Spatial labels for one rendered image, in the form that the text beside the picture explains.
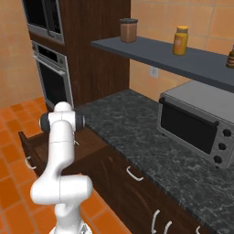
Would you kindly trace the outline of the open dark wood drawer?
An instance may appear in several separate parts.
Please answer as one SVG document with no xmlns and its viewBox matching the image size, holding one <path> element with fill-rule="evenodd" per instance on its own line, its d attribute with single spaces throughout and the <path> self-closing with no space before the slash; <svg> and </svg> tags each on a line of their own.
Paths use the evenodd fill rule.
<svg viewBox="0 0 234 234">
<path fill-rule="evenodd" d="M 18 133 L 26 158 L 31 157 L 29 163 L 37 168 L 37 176 L 41 176 L 48 163 L 48 134 L 40 133 L 27 138 L 23 132 Z M 107 144 L 91 129 L 84 129 L 75 133 L 75 160 L 72 165 L 62 171 L 62 175 L 74 175 L 94 161 L 94 157 L 104 149 Z"/>
</svg>

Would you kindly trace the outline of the dark wood closed drawer front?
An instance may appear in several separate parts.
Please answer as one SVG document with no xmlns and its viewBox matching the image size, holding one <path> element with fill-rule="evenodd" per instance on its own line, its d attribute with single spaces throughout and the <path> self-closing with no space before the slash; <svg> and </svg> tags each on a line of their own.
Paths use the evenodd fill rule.
<svg viewBox="0 0 234 234">
<path fill-rule="evenodd" d="M 131 166 L 131 172 L 144 177 L 144 180 L 137 182 L 126 172 L 127 166 Z M 94 161 L 83 168 L 81 172 L 91 178 L 94 188 L 101 197 L 111 206 L 111 188 L 114 184 L 130 184 L 145 192 L 161 208 L 166 208 L 167 197 L 161 188 L 157 186 L 147 175 L 140 172 L 124 156 L 120 155 L 110 146 L 106 146 L 95 157 Z"/>
</svg>

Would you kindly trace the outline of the dark wood tall cabinet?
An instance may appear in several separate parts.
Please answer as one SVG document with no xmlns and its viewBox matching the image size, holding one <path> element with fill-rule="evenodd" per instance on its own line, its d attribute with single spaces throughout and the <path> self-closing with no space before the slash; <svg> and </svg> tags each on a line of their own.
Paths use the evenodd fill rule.
<svg viewBox="0 0 234 234">
<path fill-rule="evenodd" d="M 58 0 L 64 43 L 29 30 L 36 41 L 67 57 L 74 107 L 129 87 L 127 58 L 93 47 L 91 41 L 118 37 L 131 0 Z"/>
</svg>

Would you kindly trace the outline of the silver toaster oven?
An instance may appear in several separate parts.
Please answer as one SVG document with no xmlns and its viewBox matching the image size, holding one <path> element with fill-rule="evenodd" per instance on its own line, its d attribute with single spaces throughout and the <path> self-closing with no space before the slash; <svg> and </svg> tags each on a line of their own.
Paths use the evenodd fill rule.
<svg viewBox="0 0 234 234">
<path fill-rule="evenodd" d="M 234 93 L 189 81 L 160 95 L 157 129 L 220 168 L 234 164 Z"/>
</svg>

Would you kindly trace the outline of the brown jar with black lid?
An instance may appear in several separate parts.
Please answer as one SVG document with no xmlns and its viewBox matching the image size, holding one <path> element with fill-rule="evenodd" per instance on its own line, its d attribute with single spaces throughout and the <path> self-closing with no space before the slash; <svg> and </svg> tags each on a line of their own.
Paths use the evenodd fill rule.
<svg viewBox="0 0 234 234">
<path fill-rule="evenodd" d="M 137 19 L 123 18 L 121 24 L 121 41 L 125 43 L 134 42 L 137 39 Z"/>
</svg>

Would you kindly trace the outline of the dark wood cupboard door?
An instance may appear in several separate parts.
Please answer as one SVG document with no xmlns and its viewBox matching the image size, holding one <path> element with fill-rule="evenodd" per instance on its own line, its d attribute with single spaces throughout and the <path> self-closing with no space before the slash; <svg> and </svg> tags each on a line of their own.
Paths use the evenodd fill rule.
<svg viewBox="0 0 234 234">
<path fill-rule="evenodd" d="M 175 215 L 169 214 L 145 192 L 130 184 L 114 184 L 111 188 L 111 208 L 132 234 L 152 234 L 152 218 L 160 210 L 155 222 L 155 234 L 164 234 L 165 225 L 172 221 L 167 234 L 196 234 L 194 229 L 183 227 Z"/>
</svg>

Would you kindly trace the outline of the yellow jar with orange lid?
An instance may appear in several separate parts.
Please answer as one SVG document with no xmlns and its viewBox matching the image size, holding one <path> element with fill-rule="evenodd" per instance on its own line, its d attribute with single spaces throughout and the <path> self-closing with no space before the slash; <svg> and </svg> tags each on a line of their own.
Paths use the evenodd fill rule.
<svg viewBox="0 0 234 234">
<path fill-rule="evenodd" d="M 176 28 L 173 53 L 175 55 L 185 55 L 188 41 L 188 26 L 178 26 Z"/>
</svg>

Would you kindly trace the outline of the built-in silver microwave oven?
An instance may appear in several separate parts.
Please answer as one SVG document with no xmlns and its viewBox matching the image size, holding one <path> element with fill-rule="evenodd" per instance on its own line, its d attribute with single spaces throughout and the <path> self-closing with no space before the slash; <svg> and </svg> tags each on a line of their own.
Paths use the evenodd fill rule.
<svg viewBox="0 0 234 234">
<path fill-rule="evenodd" d="M 22 0 L 28 30 L 64 43 L 59 0 Z"/>
</svg>

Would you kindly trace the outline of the dark brown jar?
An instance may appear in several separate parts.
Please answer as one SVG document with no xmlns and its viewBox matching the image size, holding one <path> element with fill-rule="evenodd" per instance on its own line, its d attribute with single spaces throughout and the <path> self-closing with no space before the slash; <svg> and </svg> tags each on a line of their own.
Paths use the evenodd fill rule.
<svg viewBox="0 0 234 234">
<path fill-rule="evenodd" d="M 229 52 L 226 66 L 228 68 L 234 68 L 234 44 L 232 45 L 232 50 Z"/>
</svg>

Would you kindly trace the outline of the built-in silver wall oven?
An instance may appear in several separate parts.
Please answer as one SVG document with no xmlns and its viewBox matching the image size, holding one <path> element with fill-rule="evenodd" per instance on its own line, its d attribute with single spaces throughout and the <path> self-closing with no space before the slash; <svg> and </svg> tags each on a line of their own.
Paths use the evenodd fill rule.
<svg viewBox="0 0 234 234">
<path fill-rule="evenodd" d="M 54 109 L 54 106 L 61 101 L 74 106 L 67 57 L 36 41 L 31 41 L 31 43 L 34 51 L 32 58 L 37 63 L 47 106 Z"/>
</svg>

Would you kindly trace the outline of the dark grey wall shelf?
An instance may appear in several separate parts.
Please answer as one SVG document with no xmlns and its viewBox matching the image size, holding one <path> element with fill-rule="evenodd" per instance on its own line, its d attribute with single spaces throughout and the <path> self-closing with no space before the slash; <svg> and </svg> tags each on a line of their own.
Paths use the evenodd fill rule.
<svg viewBox="0 0 234 234">
<path fill-rule="evenodd" d="M 171 43 L 138 37 L 124 43 L 119 37 L 90 43 L 93 47 L 163 69 L 177 75 L 234 93 L 234 69 L 226 67 L 227 57 L 196 48 L 187 48 L 184 56 L 173 54 Z"/>
</svg>

